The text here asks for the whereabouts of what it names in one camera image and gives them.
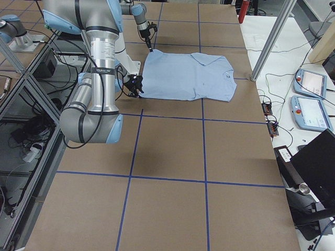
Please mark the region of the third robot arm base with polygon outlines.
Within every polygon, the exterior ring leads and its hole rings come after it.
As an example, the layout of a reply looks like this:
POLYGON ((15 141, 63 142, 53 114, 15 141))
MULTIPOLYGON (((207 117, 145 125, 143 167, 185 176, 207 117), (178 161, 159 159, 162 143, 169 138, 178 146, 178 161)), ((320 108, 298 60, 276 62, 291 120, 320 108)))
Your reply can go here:
POLYGON ((9 44, 14 52, 32 53, 38 46, 34 43, 35 35, 31 35, 18 16, 10 14, 1 17, 1 39, 9 44))

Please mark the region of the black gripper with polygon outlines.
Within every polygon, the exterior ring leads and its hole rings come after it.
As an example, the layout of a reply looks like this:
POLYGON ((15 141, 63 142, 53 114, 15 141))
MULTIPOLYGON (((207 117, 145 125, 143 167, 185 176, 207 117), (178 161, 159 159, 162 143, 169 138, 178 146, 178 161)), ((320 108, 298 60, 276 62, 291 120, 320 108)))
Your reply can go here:
POLYGON ((142 75, 129 75, 129 79, 124 86, 129 90, 129 95, 136 95, 136 98, 142 98, 144 91, 142 90, 142 75))
POLYGON ((152 48, 152 44, 150 40, 150 36, 151 36, 150 30, 149 29, 139 30, 139 34, 140 34, 140 37, 144 39, 149 49, 149 52, 153 52, 153 48, 152 48))

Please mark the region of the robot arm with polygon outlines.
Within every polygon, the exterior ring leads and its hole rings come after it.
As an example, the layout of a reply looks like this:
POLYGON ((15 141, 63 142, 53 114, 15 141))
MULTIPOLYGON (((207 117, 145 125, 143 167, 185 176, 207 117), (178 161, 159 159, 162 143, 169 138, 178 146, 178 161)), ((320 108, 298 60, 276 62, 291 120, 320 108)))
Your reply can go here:
POLYGON ((153 48, 151 44, 150 30, 156 30, 157 26, 156 24, 147 21, 147 9, 145 4, 121 3, 121 11, 123 15, 132 15, 134 17, 140 38, 144 40, 149 51, 152 52, 153 48))
POLYGON ((115 105, 115 43, 123 32, 122 16, 146 21, 144 4, 120 1, 44 1, 43 17, 52 29, 90 41, 91 71, 78 78, 78 88, 60 117, 64 136, 76 143, 117 143, 123 115, 115 105))

